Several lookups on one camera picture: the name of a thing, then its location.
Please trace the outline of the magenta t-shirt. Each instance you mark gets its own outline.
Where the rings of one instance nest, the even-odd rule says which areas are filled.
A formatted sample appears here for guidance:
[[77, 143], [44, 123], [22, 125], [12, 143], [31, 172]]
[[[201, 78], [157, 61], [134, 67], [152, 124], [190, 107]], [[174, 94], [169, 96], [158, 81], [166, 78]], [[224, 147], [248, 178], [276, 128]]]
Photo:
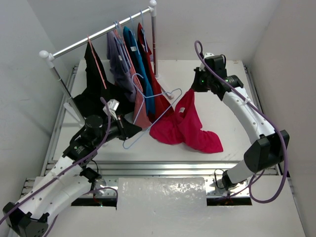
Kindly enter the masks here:
[[188, 147], [207, 154], [224, 151], [219, 136], [202, 129], [195, 107], [195, 92], [189, 89], [178, 101], [174, 112], [162, 117], [150, 129], [150, 135], [161, 143]]

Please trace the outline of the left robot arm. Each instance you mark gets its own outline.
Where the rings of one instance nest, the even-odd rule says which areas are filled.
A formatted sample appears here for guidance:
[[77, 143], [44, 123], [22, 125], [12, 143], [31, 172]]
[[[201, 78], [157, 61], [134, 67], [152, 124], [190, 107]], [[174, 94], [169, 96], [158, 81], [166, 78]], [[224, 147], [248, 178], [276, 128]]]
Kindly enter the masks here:
[[88, 167], [105, 143], [125, 141], [142, 128], [124, 117], [104, 120], [92, 115], [70, 140], [54, 167], [17, 202], [3, 208], [3, 221], [20, 237], [45, 237], [57, 216], [80, 196], [89, 193], [101, 175]]

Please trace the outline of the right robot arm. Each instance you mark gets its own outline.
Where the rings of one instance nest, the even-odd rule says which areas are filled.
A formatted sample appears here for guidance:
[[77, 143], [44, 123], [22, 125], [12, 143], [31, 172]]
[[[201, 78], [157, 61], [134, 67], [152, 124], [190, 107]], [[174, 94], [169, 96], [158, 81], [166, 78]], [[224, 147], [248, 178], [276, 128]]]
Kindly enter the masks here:
[[223, 172], [220, 181], [224, 189], [228, 191], [257, 172], [283, 162], [289, 134], [286, 130], [276, 132], [253, 104], [239, 77], [227, 75], [225, 57], [206, 53], [194, 72], [192, 89], [196, 92], [211, 91], [218, 96], [234, 113], [251, 144], [243, 160]]

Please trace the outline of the salmon pink t-shirt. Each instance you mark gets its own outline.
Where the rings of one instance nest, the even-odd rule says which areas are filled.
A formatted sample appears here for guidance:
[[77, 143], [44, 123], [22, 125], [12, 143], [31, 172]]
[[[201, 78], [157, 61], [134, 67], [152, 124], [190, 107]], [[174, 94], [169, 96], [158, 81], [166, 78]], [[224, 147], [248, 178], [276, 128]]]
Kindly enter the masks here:
[[134, 65], [132, 63], [132, 60], [130, 58], [130, 55], [128, 53], [124, 40], [123, 40], [123, 43], [125, 46], [127, 57], [131, 64], [130, 76], [133, 77], [132, 81], [134, 82], [135, 84], [134, 86], [136, 88], [136, 99], [135, 99], [135, 108], [134, 108], [134, 114], [133, 114], [133, 122], [135, 125], [141, 127], [142, 129], [147, 129], [151, 125], [151, 122], [146, 113], [146, 103], [143, 97], [143, 89], [142, 89], [141, 83], [139, 82], [138, 76], [136, 75]]

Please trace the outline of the black t-shirt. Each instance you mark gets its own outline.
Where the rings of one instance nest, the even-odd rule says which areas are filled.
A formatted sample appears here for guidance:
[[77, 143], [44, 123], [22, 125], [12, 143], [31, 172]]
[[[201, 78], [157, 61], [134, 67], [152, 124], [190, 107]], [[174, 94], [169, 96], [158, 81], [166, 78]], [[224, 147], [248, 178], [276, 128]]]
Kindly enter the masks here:
[[118, 115], [126, 115], [133, 112], [135, 104], [128, 101], [120, 87], [107, 80], [103, 64], [95, 50], [94, 52], [102, 71], [107, 89], [105, 90], [103, 87], [98, 69], [92, 56], [91, 48], [88, 44], [84, 55], [86, 60], [86, 89], [74, 98], [77, 108], [85, 118], [91, 115], [98, 115], [105, 118], [106, 114], [103, 111], [104, 105], [100, 100], [100, 98], [104, 98], [106, 101], [111, 99], [119, 101], [119, 106], [116, 111]]

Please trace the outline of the dark red t-shirt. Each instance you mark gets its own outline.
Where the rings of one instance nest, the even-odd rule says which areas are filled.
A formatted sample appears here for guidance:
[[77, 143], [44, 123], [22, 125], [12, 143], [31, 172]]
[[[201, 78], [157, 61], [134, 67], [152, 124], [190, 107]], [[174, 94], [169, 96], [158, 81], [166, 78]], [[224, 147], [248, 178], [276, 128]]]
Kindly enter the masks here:
[[[140, 54], [142, 57], [142, 62], [144, 65], [146, 76], [153, 90], [153, 94], [154, 95], [160, 94], [162, 93], [161, 87], [155, 78], [154, 71], [151, 65], [151, 60], [150, 60], [150, 56], [152, 55], [152, 52], [150, 50], [149, 45], [148, 45], [148, 52], [145, 51], [143, 34], [141, 32], [141, 29], [142, 29], [142, 25], [139, 23], [137, 27], [137, 44], [138, 44], [138, 48], [140, 50]], [[164, 95], [153, 97], [153, 99], [155, 103], [155, 112], [154, 113], [149, 112], [149, 119], [151, 122], [154, 122], [170, 106], [170, 102], [166, 99]]]

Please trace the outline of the purple t-shirt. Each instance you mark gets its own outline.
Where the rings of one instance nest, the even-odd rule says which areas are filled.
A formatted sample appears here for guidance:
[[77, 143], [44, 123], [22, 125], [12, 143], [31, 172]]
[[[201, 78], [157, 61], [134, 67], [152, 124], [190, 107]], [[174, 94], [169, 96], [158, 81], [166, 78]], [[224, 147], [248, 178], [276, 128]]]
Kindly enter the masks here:
[[130, 64], [114, 31], [107, 33], [107, 59], [110, 61], [110, 71], [114, 75], [115, 83], [122, 89], [128, 101], [134, 103], [136, 89], [131, 81]]

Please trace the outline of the teal t-shirt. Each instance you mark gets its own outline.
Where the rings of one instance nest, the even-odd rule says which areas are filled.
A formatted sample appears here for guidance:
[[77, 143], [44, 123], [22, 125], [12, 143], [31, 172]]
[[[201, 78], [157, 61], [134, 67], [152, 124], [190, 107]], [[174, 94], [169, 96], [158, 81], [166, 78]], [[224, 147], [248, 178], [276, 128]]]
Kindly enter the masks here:
[[134, 42], [132, 41], [132, 34], [131, 34], [130, 28], [128, 27], [123, 28], [123, 38], [127, 46], [128, 53], [130, 55], [132, 63], [134, 65], [135, 71], [136, 73], [140, 74], [140, 76], [138, 76], [138, 79], [141, 83], [143, 94], [146, 96], [145, 98], [146, 113], [147, 113], [147, 116], [149, 117], [149, 112], [153, 112], [153, 113], [155, 112], [154, 99], [152, 97], [149, 98], [149, 96], [154, 95], [153, 90], [146, 76], [141, 54], [138, 55], [137, 51], [134, 52], [131, 48], [132, 46], [134, 46]]

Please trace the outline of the blue hanger in red shirt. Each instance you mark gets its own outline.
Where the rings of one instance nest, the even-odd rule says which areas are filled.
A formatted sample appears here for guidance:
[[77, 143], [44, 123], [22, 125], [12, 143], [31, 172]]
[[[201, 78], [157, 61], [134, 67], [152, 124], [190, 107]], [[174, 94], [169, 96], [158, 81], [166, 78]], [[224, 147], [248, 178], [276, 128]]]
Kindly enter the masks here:
[[144, 30], [144, 16], [142, 10], [140, 10], [140, 15], [142, 19], [142, 29], [141, 32], [143, 34], [143, 40], [144, 40], [144, 46], [145, 46], [145, 51], [148, 52], [148, 44], [147, 44], [147, 39], [146, 39], [146, 32]]

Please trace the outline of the blue hanger in teal shirt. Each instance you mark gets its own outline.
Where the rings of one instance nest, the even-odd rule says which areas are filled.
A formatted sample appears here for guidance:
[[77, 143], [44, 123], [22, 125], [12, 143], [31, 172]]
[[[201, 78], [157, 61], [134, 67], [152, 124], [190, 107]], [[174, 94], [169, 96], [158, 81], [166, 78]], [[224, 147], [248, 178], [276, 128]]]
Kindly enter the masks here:
[[135, 52], [137, 51], [138, 55], [140, 55], [140, 51], [139, 51], [139, 48], [138, 48], [138, 44], [137, 44], [137, 41], [136, 41], [136, 35], [135, 35], [135, 30], [134, 30], [134, 24], [133, 24], [133, 18], [132, 16], [130, 15], [130, 22], [131, 22], [131, 26], [132, 26], [132, 30], [131, 30], [131, 34], [132, 34], [132, 41], [134, 42], [134, 46], [132, 46], [132, 50]]

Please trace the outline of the blue hanger in purple shirt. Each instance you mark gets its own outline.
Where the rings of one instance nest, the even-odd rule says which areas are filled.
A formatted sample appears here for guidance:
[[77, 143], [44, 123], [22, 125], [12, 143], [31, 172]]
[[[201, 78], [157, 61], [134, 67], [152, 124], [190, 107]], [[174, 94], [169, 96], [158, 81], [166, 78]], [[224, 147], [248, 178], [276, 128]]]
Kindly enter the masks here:
[[130, 64], [129, 59], [128, 59], [127, 54], [126, 54], [126, 50], [125, 50], [125, 46], [124, 46], [123, 38], [122, 38], [122, 33], [119, 32], [121, 30], [121, 28], [119, 26], [119, 22], [114, 21], [114, 25], [115, 25], [115, 29], [116, 29], [116, 36], [118, 38], [118, 41], [119, 41], [119, 44], [120, 44], [120, 47], [122, 50], [122, 54], [123, 54], [122, 58], [123, 58], [123, 61], [125, 63], [125, 66], [126, 66], [126, 70], [129, 72], [131, 64]]

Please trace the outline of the silver clothes rack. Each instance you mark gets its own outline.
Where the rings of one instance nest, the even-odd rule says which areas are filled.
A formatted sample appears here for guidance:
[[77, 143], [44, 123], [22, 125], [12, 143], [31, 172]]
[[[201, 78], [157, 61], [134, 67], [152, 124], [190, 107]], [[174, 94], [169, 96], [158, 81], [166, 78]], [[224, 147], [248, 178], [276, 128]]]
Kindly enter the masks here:
[[157, 2], [155, 0], [151, 0], [149, 1], [149, 6], [147, 8], [145, 8], [144, 10], [141, 10], [139, 13], [136, 13], [134, 15], [131, 15], [130, 17], [123, 19], [121, 21], [119, 21], [118, 23], [114, 23], [112, 25], [110, 25], [109, 27], [102, 29], [101, 31], [98, 31], [96, 33], [94, 33], [91, 36], [87, 36], [86, 38], [52, 54], [49, 53], [45, 50], [42, 50], [39, 52], [39, 57], [41, 59], [43, 59], [45, 61], [45, 63], [47, 64], [48, 68], [51, 70], [51, 72], [54, 74], [56, 80], [60, 83], [60, 87], [61, 90], [67, 100], [66, 105], [64, 106], [64, 108], [66, 109], [66, 111], [68, 111], [68, 113], [80, 124], [82, 124], [84, 122], [84, 118], [82, 116], [82, 114], [80, 113], [80, 111], [78, 110], [77, 106], [75, 105], [75, 102], [73, 100], [73, 97], [71, 96], [70, 91], [68, 90], [68, 88], [65, 86], [61, 76], [59, 75], [58, 71], [56, 70], [53, 61], [64, 55], [67, 54], [83, 45], [85, 45], [86, 43], [88, 43], [90, 40], [94, 40], [97, 39], [103, 35], [105, 35], [106, 33], [114, 30], [116, 28], [116, 26], [118, 25], [126, 25], [129, 22], [132, 22], [133, 20], [137, 19], [138, 17], [143, 17], [143, 15], [145, 14], [150, 14], [151, 15], [151, 24], [152, 24], [152, 42], [153, 42], [153, 63], [154, 63], [154, 75], [156, 80], [158, 81], [158, 83], [160, 84], [160, 87], [162, 89], [162, 91], [165, 93], [165, 95], [167, 96], [167, 98], [169, 100], [172, 100], [174, 98], [174, 94], [173, 93], [169, 93], [169, 87], [167, 86], [166, 82], [164, 81], [164, 79], [162, 79], [162, 77], [159, 75], [158, 73], [158, 55], [157, 55]]

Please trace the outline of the aluminium rail frame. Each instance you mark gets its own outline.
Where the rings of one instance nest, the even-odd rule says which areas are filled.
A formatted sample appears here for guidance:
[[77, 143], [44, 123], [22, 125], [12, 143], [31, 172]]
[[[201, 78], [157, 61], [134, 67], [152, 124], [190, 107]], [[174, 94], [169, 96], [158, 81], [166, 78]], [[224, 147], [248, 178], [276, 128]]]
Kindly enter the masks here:
[[96, 160], [119, 187], [118, 207], [72, 206], [56, 220], [52, 237], [296, 237], [303, 230], [290, 186], [268, 204], [208, 206], [211, 175], [237, 164], [250, 146], [238, 119], [210, 92], [196, 94], [205, 130], [224, 151], [202, 154], [166, 145], [149, 134], [114, 140]]

